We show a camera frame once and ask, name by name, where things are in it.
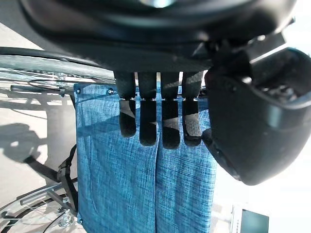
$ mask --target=screen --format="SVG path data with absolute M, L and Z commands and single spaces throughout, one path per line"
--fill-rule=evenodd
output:
M 269 217 L 242 210 L 241 233 L 268 233 Z

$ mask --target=metal bar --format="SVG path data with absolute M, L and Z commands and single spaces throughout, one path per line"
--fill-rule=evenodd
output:
M 58 204 L 60 204 L 64 209 L 68 210 L 71 209 L 71 206 L 68 205 L 66 202 L 63 202 L 63 198 L 59 196 L 57 193 L 55 193 L 53 190 L 48 190 L 47 194 Z

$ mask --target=wheelchair wheel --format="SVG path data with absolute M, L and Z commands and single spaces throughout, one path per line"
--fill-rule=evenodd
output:
M 0 233 L 85 233 L 68 200 L 61 184 L 23 195 L 1 208 Z
M 0 55 L 0 80 L 28 82 L 46 89 L 69 87 L 79 82 L 115 83 L 113 72 L 100 67 L 63 58 L 26 55 Z

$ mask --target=blue fabric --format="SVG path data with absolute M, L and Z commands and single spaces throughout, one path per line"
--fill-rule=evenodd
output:
M 137 132 L 123 138 L 119 128 L 119 96 L 110 85 L 75 85 L 79 215 L 88 233 L 207 233 L 216 162 L 203 143 L 183 142 L 166 150 L 161 139 L 161 101 L 157 101 L 157 141 L 139 143 Z M 201 129 L 209 128 L 207 101 L 200 100 Z

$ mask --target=black plastic housing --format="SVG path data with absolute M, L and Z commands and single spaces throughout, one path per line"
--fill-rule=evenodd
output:
M 287 60 L 279 73 L 258 85 L 224 68 L 206 75 L 211 135 L 205 132 L 205 143 L 227 172 L 248 185 L 288 167 L 311 133 L 311 60 L 294 49 L 280 53 Z M 284 86 L 288 99 L 282 91 L 272 94 Z

